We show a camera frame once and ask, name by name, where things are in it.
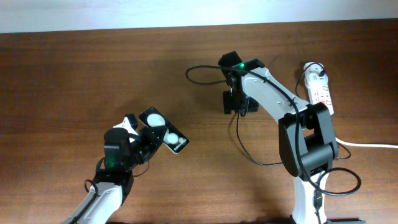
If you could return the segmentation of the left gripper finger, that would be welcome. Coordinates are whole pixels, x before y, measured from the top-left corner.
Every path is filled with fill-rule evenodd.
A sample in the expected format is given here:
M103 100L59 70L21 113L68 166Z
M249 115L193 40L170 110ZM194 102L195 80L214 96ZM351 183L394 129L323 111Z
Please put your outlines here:
M126 114L125 117L127 118L131 128L137 128L138 127L138 122L137 122L137 119L136 119L134 113Z
M149 128L149 139L156 146L160 146L164 141L164 136L168 128L166 126L157 126Z

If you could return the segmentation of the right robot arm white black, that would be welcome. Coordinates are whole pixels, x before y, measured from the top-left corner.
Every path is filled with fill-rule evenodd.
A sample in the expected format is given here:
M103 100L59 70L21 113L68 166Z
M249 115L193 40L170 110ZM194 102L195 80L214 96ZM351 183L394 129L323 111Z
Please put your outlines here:
M230 91L223 93L224 112L246 116L263 107L278 124L279 155L294 178L292 223L326 223L325 184L338 157L329 109L311 104L282 86L258 59L224 55L222 68Z

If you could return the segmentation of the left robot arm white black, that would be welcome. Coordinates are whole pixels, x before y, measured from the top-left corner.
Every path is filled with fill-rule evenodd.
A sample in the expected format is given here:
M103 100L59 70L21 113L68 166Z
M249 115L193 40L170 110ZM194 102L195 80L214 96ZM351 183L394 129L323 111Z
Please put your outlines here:
M132 170L153 157L167 132L161 115L152 113L146 121L136 131L135 116L127 114L122 123L105 132L104 157L96 165L94 178L84 181L87 196L64 223L106 223L121 207L134 182Z

